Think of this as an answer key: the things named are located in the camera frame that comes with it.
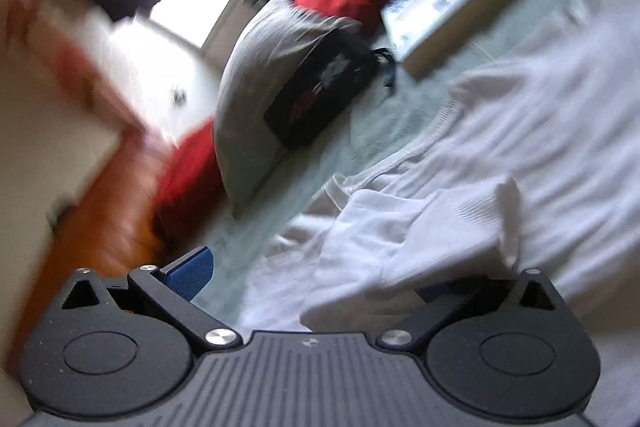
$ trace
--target black pouch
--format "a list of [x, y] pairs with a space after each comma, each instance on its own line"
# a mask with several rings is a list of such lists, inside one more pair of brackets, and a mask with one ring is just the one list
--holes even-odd
[[336, 28], [296, 68], [264, 121], [285, 147], [309, 145], [382, 68], [385, 86], [394, 87], [396, 62], [389, 50], [372, 50], [359, 36]]

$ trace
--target light blue sheet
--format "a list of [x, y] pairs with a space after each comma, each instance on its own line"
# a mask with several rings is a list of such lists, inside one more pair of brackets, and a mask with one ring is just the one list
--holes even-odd
[[[392, 96], [373, 81], [311, 147], [283, 160], [238, 219], [222, 205], [185, 246], [206, 245], [215, 256], [214, 277], [193, 302], [233, 327], [246, 274], [263, 246], [334, 172], [355, 174], [402, 148], [433, 120], [449, 80], [504, 54], [542, 18], [570, 1], [517, 0], [491, 28], [473, 36], [424, 79], [414, 81], [399, 70]], [[376, 47], [383, 45], [385, 37], [380, 37]]]

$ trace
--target wall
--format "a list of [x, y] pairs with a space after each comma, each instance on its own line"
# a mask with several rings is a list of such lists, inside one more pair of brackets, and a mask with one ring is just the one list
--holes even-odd
[[[0, 4], [0, 34], [5, 5]], [[0, 50], [0, 356], [50, 237], [46, 214], [63, 194], [78, 194], [116, 145], [117, 135], [47, 89]], [[0, 427], [30, 409], [0, 371]]]

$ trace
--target gray pillow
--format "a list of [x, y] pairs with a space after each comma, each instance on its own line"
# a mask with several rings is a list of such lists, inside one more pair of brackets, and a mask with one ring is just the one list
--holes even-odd
[[240, 35], [222, 74], [214, 141], [232, 209], [241, 210], [285, 150], [264, 123], [264, 112], [306, 54], [334, 28], [359, 23], [324, 17], [270, 0]]

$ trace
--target silver rivet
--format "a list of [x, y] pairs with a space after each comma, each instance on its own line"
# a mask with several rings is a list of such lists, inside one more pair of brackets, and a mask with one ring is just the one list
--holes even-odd
[[401, 347], [409, 344], [414, 338], [409, 331], [388, 330], [380, 335], [380, 341], [387, 346]]
[[235, 331], [227, 330], [226, 328], [207, 331], [204, 336], [204, 339], [214, 346], [228, 346], [228, 344], [234, 343], [237, 338], [238, 334]]

